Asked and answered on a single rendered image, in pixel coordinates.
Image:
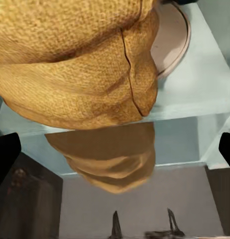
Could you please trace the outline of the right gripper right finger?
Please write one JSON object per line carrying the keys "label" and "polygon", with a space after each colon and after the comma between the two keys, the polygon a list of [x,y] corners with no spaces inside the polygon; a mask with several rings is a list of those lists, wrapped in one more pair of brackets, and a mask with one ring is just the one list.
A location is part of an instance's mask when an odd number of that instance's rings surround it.
{"label": "right gripper right finger", "polygon": [[230,166],[230,133],[223,133],[219,144],[219,151]]}

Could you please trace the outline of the microwave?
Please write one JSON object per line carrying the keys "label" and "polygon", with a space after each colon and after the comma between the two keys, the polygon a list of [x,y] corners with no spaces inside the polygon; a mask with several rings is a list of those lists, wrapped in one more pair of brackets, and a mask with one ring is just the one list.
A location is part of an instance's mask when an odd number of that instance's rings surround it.
{"label": "microwave", "polygon": [[[158,92],[146,119],[230,109],[230,0],[161,0],[155,9]],[[56,129],[20,116],[0,96],[0,136]]]}

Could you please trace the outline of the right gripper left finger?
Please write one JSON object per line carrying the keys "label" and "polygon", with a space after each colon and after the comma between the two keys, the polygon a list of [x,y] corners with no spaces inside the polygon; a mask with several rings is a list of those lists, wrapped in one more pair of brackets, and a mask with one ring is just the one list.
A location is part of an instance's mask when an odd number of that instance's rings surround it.
{"label": "right gripper left finger", "polygon": [[0,136],[0,185],[21,153],[21,144],[16,132]]}

